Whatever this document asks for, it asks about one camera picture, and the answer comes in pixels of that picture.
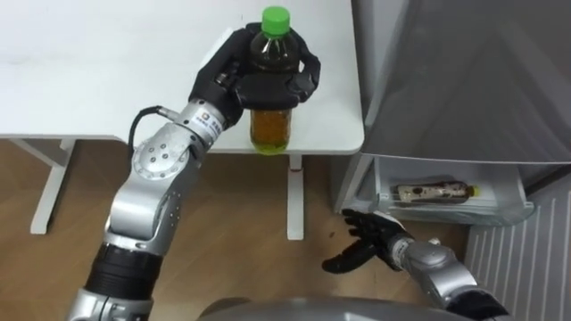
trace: yellow bottle cap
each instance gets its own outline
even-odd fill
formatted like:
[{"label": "yellow bottle cap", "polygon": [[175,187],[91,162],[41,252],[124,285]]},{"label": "yellow bottle cap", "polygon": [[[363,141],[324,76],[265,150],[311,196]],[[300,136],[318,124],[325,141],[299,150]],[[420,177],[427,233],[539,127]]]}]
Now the yellow bottle cap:
[{"label": "yellow bottle cap", "polygon": [[472,185],[468,187],[468,195],[470,197],[478,197],[480,196],[480,188],[476,185]]}]

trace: refrigerator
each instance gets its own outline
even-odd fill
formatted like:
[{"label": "refrigerator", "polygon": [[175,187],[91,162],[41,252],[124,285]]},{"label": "refrigerator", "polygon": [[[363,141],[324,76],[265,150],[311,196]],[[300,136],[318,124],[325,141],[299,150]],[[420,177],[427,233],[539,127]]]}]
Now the refrigerator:
[{"label": "refrigerator", "polygon": [[[571,1],[352,1],[365,142],[332,202],[471,225],[468,268],[518,320],[571,320]],[[481,196],[399,206],[392,186]]]}]

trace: wooden floor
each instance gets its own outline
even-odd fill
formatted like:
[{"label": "wooden floor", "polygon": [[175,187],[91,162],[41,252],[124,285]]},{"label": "wooden floor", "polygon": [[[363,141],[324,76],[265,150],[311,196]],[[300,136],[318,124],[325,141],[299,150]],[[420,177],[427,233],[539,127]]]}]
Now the wooden floor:
[{"label": "wooden floor", "polygon": [[[208,156],[163,264],[152,320],[193,320],[231,296],[344,295],[426,304],[406,274],[377,260],[342,276],[320,269],[352,241],[329,206],[328,157],[306,158],[306,239],[288,242],[286,166],[285,157]],[[80,142],[49,234],[30,235],[47,166],[0,141],[0,320],[64,319],[126,175],[123,144]],[[465,247],[462,227],[406,225],[418,239],[437,236],[457,252]]]}]

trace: green bottle cap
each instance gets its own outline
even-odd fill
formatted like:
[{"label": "green bottle cap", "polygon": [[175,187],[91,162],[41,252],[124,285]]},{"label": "green bottle cap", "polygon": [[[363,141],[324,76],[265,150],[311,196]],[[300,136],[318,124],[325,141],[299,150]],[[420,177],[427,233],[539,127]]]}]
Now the green bottle cap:
[{"label": "green bottle cap", "polygon": [[282,6],[269,6],[261,15],[261,31],[267,37],[282,37],[289,32],[289,11]]}]

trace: white table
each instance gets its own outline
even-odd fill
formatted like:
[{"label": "white table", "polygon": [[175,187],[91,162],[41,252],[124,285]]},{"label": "white table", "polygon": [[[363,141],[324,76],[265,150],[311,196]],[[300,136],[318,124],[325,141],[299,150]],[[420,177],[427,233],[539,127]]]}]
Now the white table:
[{"label": "white table", "polygon": [[[351,2],[330,0],[22,0],[0,4],[0,136],[53,166],[32,233],[46,232],[76,139],[127,141],[137,112],[180,111],[204,55],[228,27],[282,4],[321,60],[319,89],[294,111],[288,238],[303,238],[304,154],[351,154],[363,141]],[[165,120],[149,117],[135,143]],[[247,112],[212,152],[253,152]],[[61,138],[62,149],[33,138]]]}]

